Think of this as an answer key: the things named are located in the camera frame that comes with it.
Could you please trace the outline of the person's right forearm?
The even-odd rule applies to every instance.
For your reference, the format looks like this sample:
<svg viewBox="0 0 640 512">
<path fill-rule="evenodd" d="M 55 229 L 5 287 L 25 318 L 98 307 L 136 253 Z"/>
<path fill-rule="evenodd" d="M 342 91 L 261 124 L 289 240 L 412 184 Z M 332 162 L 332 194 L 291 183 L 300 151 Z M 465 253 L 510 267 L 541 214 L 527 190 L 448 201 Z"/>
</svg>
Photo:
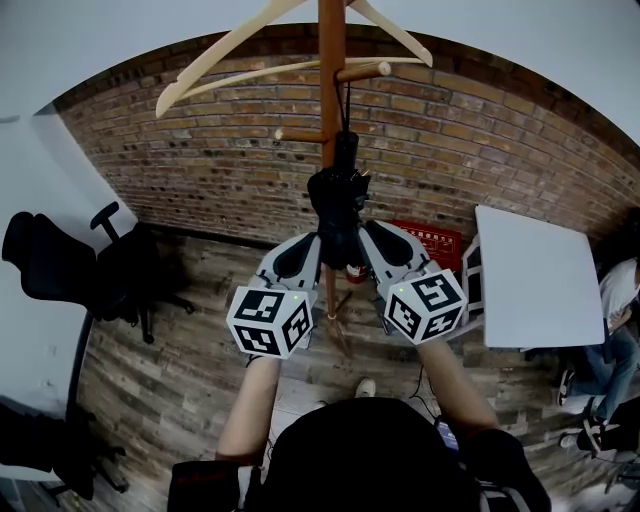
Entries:
<svg viewBox="0 0 640 512">
<path fill-rule="evenodd" d="M 499 427 L 494 409 L 446 342 L 416 348 L 442 415 L 458 439 Z"/>
</svg>

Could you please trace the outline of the black phone with blue screen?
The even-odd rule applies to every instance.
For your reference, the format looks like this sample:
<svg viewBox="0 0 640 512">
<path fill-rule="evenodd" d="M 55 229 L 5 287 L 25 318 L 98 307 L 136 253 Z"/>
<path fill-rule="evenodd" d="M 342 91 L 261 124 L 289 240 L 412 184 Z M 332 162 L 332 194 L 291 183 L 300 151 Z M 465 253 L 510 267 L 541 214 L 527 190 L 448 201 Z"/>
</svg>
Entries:
<svg viewBox="0 0 640 512">
<path fill-rule="evenodd" d="M 444 441 L 447 449 L 452 453 L 458 453 L 459 444 L 449 425 L 441 417 L 438 417 L 435 420 L 434 426 L 436 427 L 438 433 Z"/>
</svg>

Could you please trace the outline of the white square table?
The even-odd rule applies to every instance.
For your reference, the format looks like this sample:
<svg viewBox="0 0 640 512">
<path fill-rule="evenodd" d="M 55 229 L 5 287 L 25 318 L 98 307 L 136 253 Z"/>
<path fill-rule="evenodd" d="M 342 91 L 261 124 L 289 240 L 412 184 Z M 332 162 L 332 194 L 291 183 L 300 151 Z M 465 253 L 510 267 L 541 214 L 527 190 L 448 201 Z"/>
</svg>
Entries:
<svg viewBox="0 0 640 512">
<path fill-rule="evenodd" d="M 604 342 L 599 285 L 585 234 L 482 205 L 475 216 L 487 347 Z"/>
</svg>

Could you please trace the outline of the person's left forearm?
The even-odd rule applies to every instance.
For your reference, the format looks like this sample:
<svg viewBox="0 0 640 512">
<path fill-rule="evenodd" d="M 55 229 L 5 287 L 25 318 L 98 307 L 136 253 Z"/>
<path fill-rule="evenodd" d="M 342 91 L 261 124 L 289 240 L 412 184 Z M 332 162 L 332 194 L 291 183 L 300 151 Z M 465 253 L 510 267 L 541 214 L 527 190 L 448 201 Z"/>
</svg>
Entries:
<svg viewBox="0 0 640 512">
<path fill-rule="evenodd" d="M 269 438 L 281 360 L 260 357 L 246 368 L 236 400 L 222 429 L 217 460 L 260 465 Z"/>
</svg>

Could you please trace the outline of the brown wooden coat rack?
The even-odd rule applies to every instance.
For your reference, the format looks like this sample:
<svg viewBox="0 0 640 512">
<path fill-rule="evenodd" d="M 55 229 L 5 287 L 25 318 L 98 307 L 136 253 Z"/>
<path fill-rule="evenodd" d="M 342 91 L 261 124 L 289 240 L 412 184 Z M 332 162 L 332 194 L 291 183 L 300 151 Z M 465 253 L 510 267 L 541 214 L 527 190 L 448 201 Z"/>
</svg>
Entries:
<svg viewBox="0 0 640 512">
<path fill-rule="evenodd" d="M 283 129 L 281 138 L 291 141 L 309 139 L 322 145 L 322 169 L 334 163 L 336 134 L 342 128 L 340 104 L 351 94 L 351 83 L 339 84 L 336 72 L 344 67 L 346 59 L 346 5 L 345 0 L 318 0 L 318 36 L 321 130 L 318 133 Z M 327 332 L 331 342 L 347 357 L 352 346 L 344 337 L 337 320 L 336 272 L 323 264 L 327 301 Z"/>
</svg>

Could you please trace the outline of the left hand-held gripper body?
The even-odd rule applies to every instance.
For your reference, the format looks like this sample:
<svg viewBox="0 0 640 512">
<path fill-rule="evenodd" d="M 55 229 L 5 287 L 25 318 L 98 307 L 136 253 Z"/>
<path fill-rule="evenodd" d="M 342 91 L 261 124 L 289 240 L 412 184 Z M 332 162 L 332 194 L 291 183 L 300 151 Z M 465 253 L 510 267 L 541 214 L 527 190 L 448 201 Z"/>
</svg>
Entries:
<svg viewBox="0 0 640 512">
<path fill-rule="evenodd" d="M 226 322 L 241 352 L 287 359 L 309 347 L 319 277 L 291 283 L 262 269 L 236 289 Z"/>
</svg>

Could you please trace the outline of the large white desk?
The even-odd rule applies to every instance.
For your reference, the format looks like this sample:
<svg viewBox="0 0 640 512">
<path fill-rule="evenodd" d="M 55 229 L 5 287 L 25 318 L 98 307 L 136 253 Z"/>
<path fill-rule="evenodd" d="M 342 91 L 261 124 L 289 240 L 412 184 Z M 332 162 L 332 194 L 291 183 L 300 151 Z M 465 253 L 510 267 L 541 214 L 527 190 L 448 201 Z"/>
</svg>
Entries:
<svg viewBox="0 0 640 512">
<path fill-rule="evenodd" d="M 0 251 L 19 212 L 42 213 L 100 251 L 110 239 L 90 221 L 118 199 L 53 105 L 0 118 Z M 19 271 L 0 258 L 0 399 L 63 415 L 84 319 L 78 305 L 27 297 Z"/>
</svg>

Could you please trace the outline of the black umbrella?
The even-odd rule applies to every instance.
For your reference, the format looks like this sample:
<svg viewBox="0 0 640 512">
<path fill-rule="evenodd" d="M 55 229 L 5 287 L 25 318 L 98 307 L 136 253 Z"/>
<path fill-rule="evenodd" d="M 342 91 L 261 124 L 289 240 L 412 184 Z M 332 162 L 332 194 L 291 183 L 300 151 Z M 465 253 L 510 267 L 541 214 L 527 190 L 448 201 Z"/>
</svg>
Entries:
<svg viewBox="0 0 640 512">
<path fill-rule="evenodd" d="M 307 183 L 318 216 L 321 261 L 333 270 L 365 264 L 359 246 L 360 212 L 369 199 L 371 180 L 356 168 L 359 136 L 350 129 L 351 94 L 340 104 L 342 128 L 336 134 L 334 163 Z"/>
</svg>

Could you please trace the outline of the black swivel chair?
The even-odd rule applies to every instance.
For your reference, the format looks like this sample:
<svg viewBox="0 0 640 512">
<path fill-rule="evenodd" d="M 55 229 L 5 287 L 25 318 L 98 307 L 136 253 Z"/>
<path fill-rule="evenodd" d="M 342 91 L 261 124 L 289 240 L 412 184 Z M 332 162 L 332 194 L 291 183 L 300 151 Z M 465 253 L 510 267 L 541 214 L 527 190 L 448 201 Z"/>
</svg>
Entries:
<svg viewBox="0 0 640 512">
<path fill-rule="evenodd" d="M 125 455 L 122 446 L 109 444 L 98 432 L 96 416 L 82 408 L 59 419 L 0 403 L 0 464 L 54 473 L 61 484 L 42 487 L 54 501 L 67 491 L 92 500 L 98 476 L 125 493 L 128 485 L 115 482 L 103 465 Z"/>
</svg>

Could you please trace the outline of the red fire extinguisher box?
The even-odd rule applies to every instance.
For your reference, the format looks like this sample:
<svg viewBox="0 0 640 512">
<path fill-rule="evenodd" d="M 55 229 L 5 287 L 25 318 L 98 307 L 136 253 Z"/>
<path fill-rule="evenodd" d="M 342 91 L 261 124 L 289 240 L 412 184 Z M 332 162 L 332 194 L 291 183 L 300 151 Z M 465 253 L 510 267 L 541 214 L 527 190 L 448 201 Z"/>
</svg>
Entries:
<svg viewBox="0 0 640 512">
<path fill-rule="evenodd" d="M 441 268 L 461 271 L 462 236 L 459 232 L 402 220 L 393 220 L 392 224 L 416 237 Z"/>
</svg>

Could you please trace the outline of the light wooden clothes hanger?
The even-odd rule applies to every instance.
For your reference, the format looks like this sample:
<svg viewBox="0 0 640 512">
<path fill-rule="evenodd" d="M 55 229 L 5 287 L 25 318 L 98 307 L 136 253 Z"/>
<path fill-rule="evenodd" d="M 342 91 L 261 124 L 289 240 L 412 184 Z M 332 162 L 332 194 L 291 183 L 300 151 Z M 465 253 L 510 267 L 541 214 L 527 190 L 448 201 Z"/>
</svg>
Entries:
<svg viewBox="0 0 640 512">
<path fill-rule="evenodd" d="M 253 18 L 228 32 L 215 44 L 203 52 L 187 66 L 160 94 L 156 102 L 155 114 L 162 117 L 175 103 L 207 91 L 231 86 L 257 78 L 318 68 L 320 60 L 303 61 L 236 74 L 217 81 L 198 86 L 196 83 L 211 68 L 226 57 L 232 50 L 253 36 L 256 32 L 276 21 L 289 11 L 302 5 L 307 0 L 269 0 L 264 8 Z M 416 38 L 393 21 L 378 12 L 367 0 L 348 0 L 345 5 L 381 28 L 388 35 L 401 43 L 412 56 L 407 57 L 355 57 L 344 60 L 344 67 L 336 72 L 339 84 L 360 81 L 368 78 L 383 77 L 391 73 L 393 63 L 424 64 L 431 67 L 433 56 Z"/>
</svg>

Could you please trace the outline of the white chair frame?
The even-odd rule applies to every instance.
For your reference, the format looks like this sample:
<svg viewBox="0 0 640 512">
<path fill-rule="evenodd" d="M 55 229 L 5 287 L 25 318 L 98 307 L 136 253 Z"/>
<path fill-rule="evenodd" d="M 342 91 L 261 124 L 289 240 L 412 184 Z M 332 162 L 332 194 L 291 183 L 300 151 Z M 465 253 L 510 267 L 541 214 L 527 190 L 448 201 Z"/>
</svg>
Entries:
<svg viewBox="0 0 640 512">
<path fill-rule="evenodd" d="M 461 317 L 461 332 L 466 334 L 484 325 L 483 266 L 478 235 L 462 254 L 461 263 L 461 284 L 468 299 Z"/>
</svg>

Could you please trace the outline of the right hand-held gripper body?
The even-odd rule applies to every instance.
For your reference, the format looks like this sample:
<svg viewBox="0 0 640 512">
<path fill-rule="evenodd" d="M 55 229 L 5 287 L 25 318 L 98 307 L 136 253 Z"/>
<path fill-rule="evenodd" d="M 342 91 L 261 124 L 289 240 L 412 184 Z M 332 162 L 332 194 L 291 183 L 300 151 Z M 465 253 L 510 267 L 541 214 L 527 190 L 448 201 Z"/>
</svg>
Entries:
<svg viewBox="0 0 640 512">
<path fill-rule="evenodd" d="M 416 269 L 376 263 L 374 307 L 386 333 L 423 344 L 453 331 L 468 299 L 454 273 L 429 260 Z"/>
</svg>

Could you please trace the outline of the person's black shirt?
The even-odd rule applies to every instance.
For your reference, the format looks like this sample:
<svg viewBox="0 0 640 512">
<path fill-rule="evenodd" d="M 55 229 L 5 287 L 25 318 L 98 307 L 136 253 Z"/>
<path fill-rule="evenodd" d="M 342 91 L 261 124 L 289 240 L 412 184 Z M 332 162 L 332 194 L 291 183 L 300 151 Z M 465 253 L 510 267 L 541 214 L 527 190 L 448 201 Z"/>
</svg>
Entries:
<svg viewBox="0 0 640 512">
<path fill-rule="evenodd" d="M 167 512 L 551 512 L 516 438 L 487 429 L 458 446 L 400 400 L 344 400 L 287 427 L 265 472 L 174 465 Z"/>
</svg>

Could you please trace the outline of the black office chair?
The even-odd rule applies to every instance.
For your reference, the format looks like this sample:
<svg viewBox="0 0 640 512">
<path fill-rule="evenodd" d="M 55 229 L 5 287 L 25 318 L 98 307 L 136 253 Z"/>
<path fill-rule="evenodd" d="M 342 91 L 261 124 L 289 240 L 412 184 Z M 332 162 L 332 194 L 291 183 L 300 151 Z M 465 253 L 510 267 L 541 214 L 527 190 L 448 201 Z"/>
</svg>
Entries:
<svg viewBox="0 0 640 512">
<path fill-rule="evenodd" d="M 90 222 L 91 229 L 103 228 L 111 240 L 99 253 L 45 215 L 19 212 L 9 222 L 2 259 L 20 271 L 28 297 L 79 304 L 98 321 L 123 319 L 140 325 L 143 341 L 151 344 L 151 303 L 172 304 L 188 314 L 195 306 L 173 293 L 148 227 L 138 223 L 128 233 L 117 234 L 111 217 L 118 210 L 112 202 Z"/>
</svg>

